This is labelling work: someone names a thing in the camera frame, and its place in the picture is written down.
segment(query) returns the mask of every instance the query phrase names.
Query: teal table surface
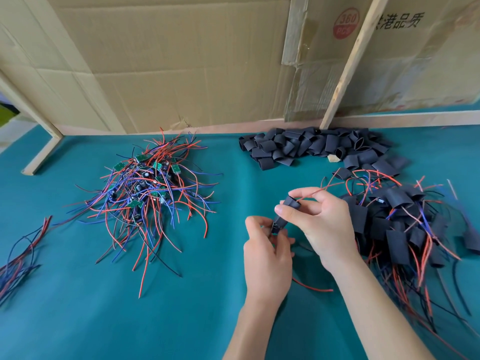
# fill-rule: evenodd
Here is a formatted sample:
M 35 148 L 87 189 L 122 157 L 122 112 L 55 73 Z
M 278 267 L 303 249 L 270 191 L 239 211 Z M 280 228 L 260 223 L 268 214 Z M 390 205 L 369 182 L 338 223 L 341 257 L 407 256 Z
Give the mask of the teal table surface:
M 412 160 L 400 176 L 404 182 L 426 175 L 426 184 L 455 185 L 459 199 L 480 229 L 477 189 L 480 126 L 440 129 L 398 128 L 383 131 Z M 208 214 L 208 235 L 197 215 L 167 233 L 183 249 L 164 245 L 161 257 L 181 272 L 178 278 L 158 261 L 149 266 L 143 296 L 138 291 L 143 268 L 132 271 L 141 242 L 111 263 L 95 261 L 110 246 L 103 224 L 72 222 L 47 234 L 38 251 L 42 266 L 0 309 L 0 359 L 220 359 L 228 345 L 246 294 L 243 275 L 244 220 L 249 215 L 273 217 L 273 207 L 293 188 L 318 186 L 340 163 L 319 157 L 299 159 L 294 167 L 262 172 L 239 149 L 237 135 L 201 135 L 208 149 L 192 160 L 219 184 L 213 197 L 218 213 Z M 144 136 L 67 137 L 35 176 L 21 169 L 48 141 L 37 127 L 0 155 L 0 260 L 13 243 L 37 229 L 43 218 L 70 217 L 64 207 L 91 197 L 103 187 L 105 167 L 129 156 L 132 144 L 146 146 Z M 290 235 L 304 240 L 294 227 Z M 267 359 L 365 359 L 345 303 L 318 257 L 293 249 L 294 275 L 305 284 L 333 288 L 315 293 L 292 283 L 275 321 Z M 466 255 L 458 265 L 459 285 L 472 317 L 453 290 L 451 267 L 441 270 L 462 316 L 480 331 L 480 258 Z M 431 298 L 449 308 L 434 272 L 427 278 Z M 471 360 L 480 359 L 480 342 L 459 321 L 434 308 L 439 334 Z M 420 327 L 418 333 L 437 359 L 459 359 Z

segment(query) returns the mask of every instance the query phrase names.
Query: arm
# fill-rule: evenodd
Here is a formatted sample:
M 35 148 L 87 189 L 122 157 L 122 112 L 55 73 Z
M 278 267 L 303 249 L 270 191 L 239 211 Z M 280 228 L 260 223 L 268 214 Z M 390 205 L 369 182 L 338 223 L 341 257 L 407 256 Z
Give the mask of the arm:
M 286 230 L 267 237 L 272 220 L 250 216 L 245 225 L 249 240 L 243 246 L 247 298 L 224 360 L 261 360 L 280 304 L 292 281 L 292 256 Z
M 332 273 L 369 360 L 434 360 L 359 255 L 347 203 L 318 187 L 289 195 L 316 200 L 300 200 L 299 211 L 280 204 L 275 212 L 305 233 Z

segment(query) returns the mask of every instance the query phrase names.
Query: pile of wires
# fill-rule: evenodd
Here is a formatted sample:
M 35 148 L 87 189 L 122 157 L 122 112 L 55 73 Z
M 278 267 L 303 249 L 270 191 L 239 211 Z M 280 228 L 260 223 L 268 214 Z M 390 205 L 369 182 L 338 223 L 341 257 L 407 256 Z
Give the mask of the pile of wires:
M 148 141 L 153 147 L 141 148 L 141 154 L 135 154 L 133 148 L 131 157 L 116 164 L 111 173 L 102 177 L 105 187 L 96 191 L 92 199 L 82 202 L 83 205 L 73 210 L 75 215 L 64 224 L 80 217 L 86 212 L 94 212 L 88 218 L 93 222 L 85 224 L 104 223 L 111 237 L 111 245 L 106 252 L 96 261 L 104 259 L 111 252 L 117 251 L 112 262 L 122 252 L 127 250 L 129 243 L 136 237 L 143 241 L 138 258 L 133 266 L 133 271 L 138 264 L 144 262 L 143 276 L 141 278 L 139 298 L 147 272 L 147 267 L 155 259 L 159 260 L 169 271 L 178 277 L 180 273 L 169 266 L 160 258 L 160 247 L 164 239 L 178 252 L 182 252 L 173 240 L 166 234 L 166 225 L 170 223 L 175 229 L 175 221 L 180 223 L 179 211 L 188 212 L 187 220 L 193 215 L 199 215 L 205 222 L 203 237 L 207 236 L 207 213 L 215 213 L 211 205 L 219 202 L 211 201 L 213 191 L 203 194 L 205 189 L 211 189 L 217 183 L 201 183 L 199 175 L 216 175 L 203 172 L 200 168 L 195 171 L 187 167 L 187 157 L 190 151 L 206 149 L 195 141 L 195 136 L 177 136 L 166 141 Z
M 466 359 L 438 335 L 432 309 L 436 306 L 453 315 L 480 337 L 459 314 L 439 270 L 453 262 L 456 294 L 465 312 L 470 314 L 456 278 L 456 267 L 461 259 L 451 248 L 453 242 L 447 236 L 447 228 L 453 223 L 453 217 L 460 217 L 465 228 L 464 246 L 474 254 L 480 254 L 480 235 L 457 200 L 451 182 L 447 180 L 449 189 L 446 190 L 441 184 L 423 187 L 424 177 L 415 184 L 402 184 L 378 170 L 356 169 L 339 174 L 340 170 L 344 168 L 333 172 L 329 183 L 323 187 L 327 179 L 324 177 L 320 188 L 345 186 L 347 193 L 341 198 L 348 203 L 357 248 L 365 262 L 390 298 L 412 321 Z M 311 250 L 303 244 L 301 247 Z M 451 309 L 430 298 L 426 280 L 428 271 L 434 271 L 439 278 Z
M 0 306 L 2 306 L 17 288 L 27 279 L 30 273 L 39 268 L 36 264 L 35 249 L 45 236 L 52 216 L 45 218 L 43 225 L 28 235 L 19 238 L 12 246 L 7 263 L 0 268 Z M 16 258 L 12 259 L 15 248 L 26 244 L 27 247 Z

